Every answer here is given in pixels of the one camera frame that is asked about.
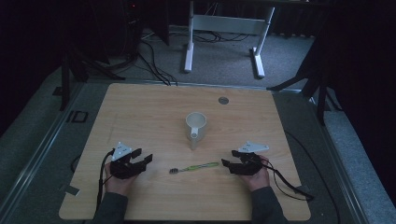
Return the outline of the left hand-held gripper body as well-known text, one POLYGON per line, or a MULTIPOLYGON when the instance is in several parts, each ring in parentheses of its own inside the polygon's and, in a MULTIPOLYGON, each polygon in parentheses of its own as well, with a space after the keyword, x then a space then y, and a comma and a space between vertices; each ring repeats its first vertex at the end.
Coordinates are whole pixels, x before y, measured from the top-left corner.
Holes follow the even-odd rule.
POLYGON ((146 171, 147 165, 141 161, 132 163, 131 152, 135 149, 118 142, 110 162, 110 173, 119 179, 130 178, 146 171))

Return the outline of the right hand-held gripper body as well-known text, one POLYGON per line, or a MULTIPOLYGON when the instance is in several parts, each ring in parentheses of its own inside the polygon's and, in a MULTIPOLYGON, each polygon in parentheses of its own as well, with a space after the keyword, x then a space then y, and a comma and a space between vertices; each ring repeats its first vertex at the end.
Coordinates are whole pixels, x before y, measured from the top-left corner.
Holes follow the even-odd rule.
POLYGON ((245 158, 238 158, 240 163, 237 163, 235 171, 230 171, 231 174, 235 175, 254 175, 262 168, 261 158, 257 155, 257 152, 263 152, 268 150, 267 145, 258 144, 246 141, 244 145, 237 149, 239 152, 246 152, 248 156, 245 158))

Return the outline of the green toothbrush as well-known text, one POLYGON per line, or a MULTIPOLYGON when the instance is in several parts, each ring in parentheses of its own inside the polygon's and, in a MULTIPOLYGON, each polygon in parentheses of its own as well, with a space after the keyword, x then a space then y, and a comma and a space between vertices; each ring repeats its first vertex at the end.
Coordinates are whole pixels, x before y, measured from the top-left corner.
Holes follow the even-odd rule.
POLYGON ((207 168, 207 167, 216 167, 219 166, 219 162, 209 162, 209 163, 205 163, 205 164, 199 164, 199 165, 192 165, 192 166, 188 166, 182 169, 178 169, 178 168, 172 168, 169 170, 169 174, 171 175, 175 175, 178 173, 182 173, 182 172, 190 172, 190 171, 195 171, 201 168, 207 168))

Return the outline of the white cup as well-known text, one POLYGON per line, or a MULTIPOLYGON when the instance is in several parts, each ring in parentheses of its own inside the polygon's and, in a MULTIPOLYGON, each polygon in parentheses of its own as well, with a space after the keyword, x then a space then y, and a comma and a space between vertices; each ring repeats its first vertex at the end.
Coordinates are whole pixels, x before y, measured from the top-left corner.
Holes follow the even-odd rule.
POLYGON ((195 150, 198 142, 205 137, 206 116, 201 112, 191 112, 186 118, 186 135, 190 140, 190 149, 195 150))

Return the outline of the person's right hand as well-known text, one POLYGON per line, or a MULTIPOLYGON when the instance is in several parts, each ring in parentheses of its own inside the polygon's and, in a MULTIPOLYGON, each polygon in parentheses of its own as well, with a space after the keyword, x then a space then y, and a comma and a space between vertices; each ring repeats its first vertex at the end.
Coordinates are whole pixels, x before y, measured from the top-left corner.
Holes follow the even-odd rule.
POLYGON ((267 171, 266 165, 268 164, 268 159, 261 156, 262 168, 260 171, 254 175, 240 175, 240 179, 246 184, 250 191, 255 191, 257 189, 262 189, 270 186, 269 173, 267 171))

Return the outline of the person's left hand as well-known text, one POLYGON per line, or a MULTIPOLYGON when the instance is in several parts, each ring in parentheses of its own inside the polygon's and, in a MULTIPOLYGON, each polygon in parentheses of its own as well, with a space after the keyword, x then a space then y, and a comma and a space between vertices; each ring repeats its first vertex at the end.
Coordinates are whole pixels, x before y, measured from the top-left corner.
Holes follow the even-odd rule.
POLYGON ((127 196, 130 192, 130 189, 137 179, 137 176, 132 176, 130 178, 126 179, 119 179, 114 177, 110 173, 110 164, 107 163, 105 165, 105 172, 106 172, 106 183, 105 183, 105 188, 106 192, 111 192, 111 193, 117 193, 122 196, 127 196))

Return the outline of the grey tape piece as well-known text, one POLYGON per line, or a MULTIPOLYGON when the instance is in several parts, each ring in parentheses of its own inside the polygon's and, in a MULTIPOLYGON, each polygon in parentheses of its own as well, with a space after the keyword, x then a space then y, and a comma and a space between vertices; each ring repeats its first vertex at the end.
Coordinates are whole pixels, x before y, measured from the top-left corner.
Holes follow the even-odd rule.
POLYGON ((61 185, 59 187, 59 190, 74 196, 77 196, 79 194, 79 189, 72 187, 70 185, 61 185))

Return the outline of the black metal stand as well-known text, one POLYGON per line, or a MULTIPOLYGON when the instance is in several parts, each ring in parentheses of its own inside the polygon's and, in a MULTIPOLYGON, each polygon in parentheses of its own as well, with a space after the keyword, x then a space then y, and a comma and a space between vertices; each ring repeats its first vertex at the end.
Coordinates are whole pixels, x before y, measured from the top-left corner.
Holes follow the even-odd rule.
POLYGON ((269 87, 268 91, 282 91, 288 86, 295 84, 303 79, 306 80, 302 88, 303 97, 312 97, 318 91, 318 103, 316 116, 321 125, 324 125, 324 112, 327 88, 332 73, 331 65, 336 59, 337 49, 314 49, 311 48, 306 54, 295 77, 290 78, 278 85, 269 87))
POLYGON ((60 95, 62 96, 62 102, 60 110, 64 111, 70 101, 70 74, 72 72, 75 80, 77 82, 86 82, 89 75, 86 71, 86 67, 92 67, 99 73, 115 80, 124 80, 124 77, 117 76, 110 72, 108 69, 104 68, 99 63, 90 59, 88 56, 79 51, 76 47, 69 47, 65 52, 62 60, 62 72, 61 72, 61 87, 60 95))

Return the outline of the white desk frame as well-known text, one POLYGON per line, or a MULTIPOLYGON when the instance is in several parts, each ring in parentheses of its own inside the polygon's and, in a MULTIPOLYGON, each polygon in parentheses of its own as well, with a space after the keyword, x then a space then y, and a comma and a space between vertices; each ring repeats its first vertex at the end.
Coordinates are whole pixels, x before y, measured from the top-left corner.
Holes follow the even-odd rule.
POLYGON ((258 78, 265 77, 262 48, 276 10, 275 7, 265 7, 263 19, 218 16, 210 11, 205 14, 196 14, 194 9, 194 0, 189 0, 189 40, 184 61, 184 71, 186 73, 189 73, 192 69, 194 32, 197 31, 198 33, 212 34, 215 37, 215 42, 239 40, 241 35, 244 37, 251 35, 258 37, 257 46, 250 50, 250 58, 253 62, 256 76, 258 78))

